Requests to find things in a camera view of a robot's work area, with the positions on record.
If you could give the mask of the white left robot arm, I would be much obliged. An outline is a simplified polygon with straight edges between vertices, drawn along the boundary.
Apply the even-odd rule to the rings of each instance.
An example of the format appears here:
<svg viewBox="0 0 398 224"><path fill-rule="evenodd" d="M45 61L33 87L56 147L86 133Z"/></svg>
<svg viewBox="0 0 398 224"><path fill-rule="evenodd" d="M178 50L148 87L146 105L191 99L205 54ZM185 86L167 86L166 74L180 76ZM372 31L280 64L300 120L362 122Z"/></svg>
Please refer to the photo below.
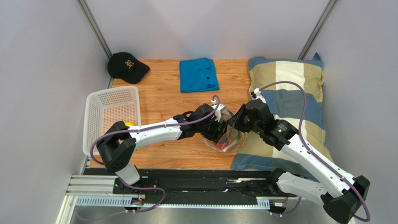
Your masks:
<svg viewBox="0 0 398 224"><path fill-rule="evenodd" d="M223 104L203 104L193 112L150 125L127 126L119 121L92 146L97 148L107 172L115 173L125 184L133 185L141 178L136 166L130 162L135 150L158 142L191 138L197 133L217 142L227 127L222 117L229 114Z"/></svg>

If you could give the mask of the clear zip top bag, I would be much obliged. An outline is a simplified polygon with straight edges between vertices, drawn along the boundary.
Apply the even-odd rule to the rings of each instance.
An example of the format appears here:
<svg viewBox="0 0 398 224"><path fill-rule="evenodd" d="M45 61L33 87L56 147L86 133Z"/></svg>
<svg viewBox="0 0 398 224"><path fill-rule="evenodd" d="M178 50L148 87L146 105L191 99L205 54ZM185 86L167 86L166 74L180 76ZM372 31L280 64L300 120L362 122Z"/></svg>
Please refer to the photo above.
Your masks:
<svg viewBox="0 0 398 224"><path fill-rule="evenodd" d="M231 116L232 117L233 113L230 110L228 110L228 109L223 109L223 110L221 110L220 116ZM220 149L217 148L217 146L216 146L217 143L214 143L212 141L206 140L204 137L202 137L202 138L204 140L204 143L208 147L212 148L213 150L215 150L217 152L225 153L225 152L232 151L232 150L235 150L235 149L237 149L237 150L240 149L241 143L242 143L242 139L243 139L242 132L240 132L240 131L238 131L236 129L233 129L228 124L227 125L227 131L226 131L226 133L224 135L231 137L232 140L230 142L230 145L228 147L226 147L225 149L223 149L223 150L220 150Z"/></svg>

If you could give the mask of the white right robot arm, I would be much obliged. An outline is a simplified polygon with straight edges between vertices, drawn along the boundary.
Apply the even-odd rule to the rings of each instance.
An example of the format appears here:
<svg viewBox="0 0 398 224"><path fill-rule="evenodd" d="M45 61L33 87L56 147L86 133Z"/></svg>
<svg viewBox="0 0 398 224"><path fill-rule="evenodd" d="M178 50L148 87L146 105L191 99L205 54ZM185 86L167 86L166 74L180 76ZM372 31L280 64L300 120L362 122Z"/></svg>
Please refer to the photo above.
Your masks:
<svg viewBox="0 0 398 224"><path fill-rule="evenodd" d="M228 124L240 132L258 134L267 145L293 158L316 179L311 181L276 169L271 178L282 192L321 205L340 224L349 223L360 207L366 207L364 202L370 181L335 165L303 139L295 126L286 120L275 119L262 100L243 104Z"/></svg>

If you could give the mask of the red fake apple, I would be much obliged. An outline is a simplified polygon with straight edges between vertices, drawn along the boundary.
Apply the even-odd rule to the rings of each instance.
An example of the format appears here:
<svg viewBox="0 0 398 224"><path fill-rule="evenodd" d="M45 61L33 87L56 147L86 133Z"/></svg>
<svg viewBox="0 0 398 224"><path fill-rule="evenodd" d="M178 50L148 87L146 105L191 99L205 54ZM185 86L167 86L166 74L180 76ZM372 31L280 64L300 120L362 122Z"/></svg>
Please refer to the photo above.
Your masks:
<svg viewBox="0 0 398 224"><path fill-rule="evenodd" d="M226 147L228 147L230 145L231 142L231 137L224 135L216 144L217 148L220 150L225 149Z"/></svg>

